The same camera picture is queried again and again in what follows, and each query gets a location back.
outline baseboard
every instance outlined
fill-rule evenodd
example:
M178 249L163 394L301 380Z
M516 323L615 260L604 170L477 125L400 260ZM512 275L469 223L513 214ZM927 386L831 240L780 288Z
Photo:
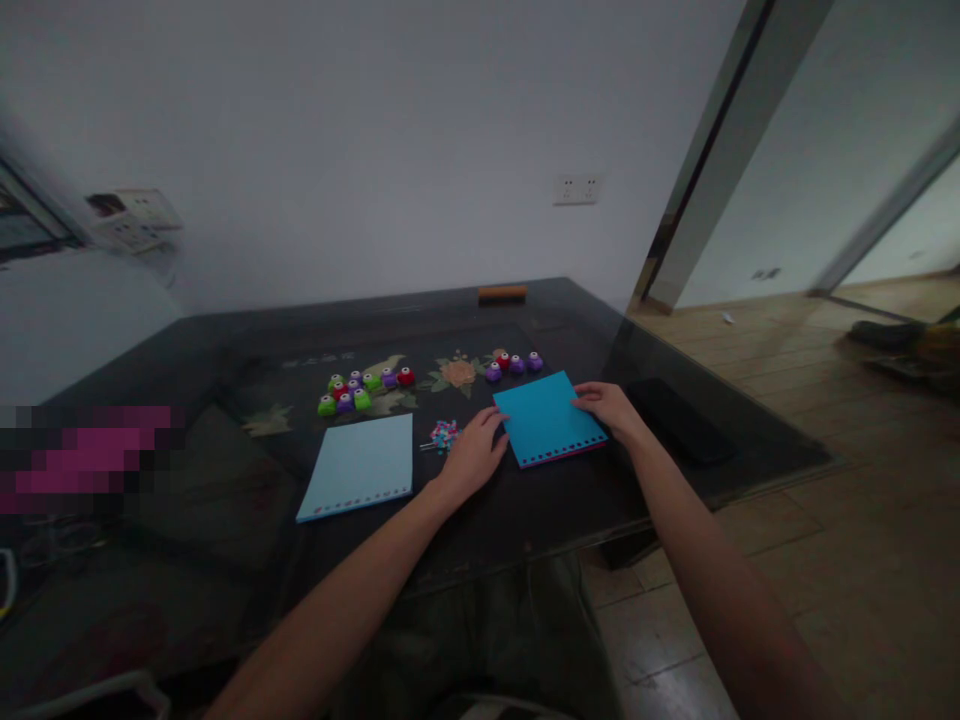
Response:
M800 292L777 293L776 295L759 295L752 298L739 298L737 300L726 300L718 303L708 303L707 305L690 305L689 307L673 308L668 315L687 315L689 313L700 312L701 310L737 310L741 306L749 307L755 305L759 300L783 300L789 297L811 297L812 291L801 290Z
M883 280L868 280L863 283L850 283L849 285L837 285L834 288L834 292L837 290L853 290L860 288L870 288L870 287L881 287L883 285L895 285L896 283L903 282L904 280L929 280L931 278L940 278L940 277L949 277L950 275L956 275L957 271L954 270L938 270L934 273L920 273L919 275L902 275L901 277L895 278L884 278Z
M650 297L647 295L647 299L643 301L644 305L649 305L657 312L661 312L664 315L673 315L676 311L673 309L672 305L668 305L662 300L657 300L655 297Z

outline light blue notebook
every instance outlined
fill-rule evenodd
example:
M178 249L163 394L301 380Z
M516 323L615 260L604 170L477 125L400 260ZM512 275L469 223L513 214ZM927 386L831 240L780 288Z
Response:
M409 495L412 480L412 415L330 428L297 522Z
M606 443L593 416L570 404L576 396L565 372L493 394L500 411L510 416L504 428L521 469Z

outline black phone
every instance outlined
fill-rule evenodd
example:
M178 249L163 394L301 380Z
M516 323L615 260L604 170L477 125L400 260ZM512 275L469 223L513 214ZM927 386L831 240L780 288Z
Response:
M640 380L625 389L657 439L687 459L716 465L736 454L737 446L663 380Z

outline forearm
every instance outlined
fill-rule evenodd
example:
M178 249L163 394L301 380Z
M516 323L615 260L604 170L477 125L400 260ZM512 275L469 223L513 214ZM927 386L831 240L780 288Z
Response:
M845 716L786 611L652 433L628 450L684 600L741 717Z
M428 484L294 608L206 717L299 720L316 713L380 627L455 508L434 483Z

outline orange object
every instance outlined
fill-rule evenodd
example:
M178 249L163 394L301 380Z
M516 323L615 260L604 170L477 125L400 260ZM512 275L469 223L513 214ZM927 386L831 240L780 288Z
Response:
M526 302L526 285L499 285L497 287L478 288L477 301L484 305L497 302Z

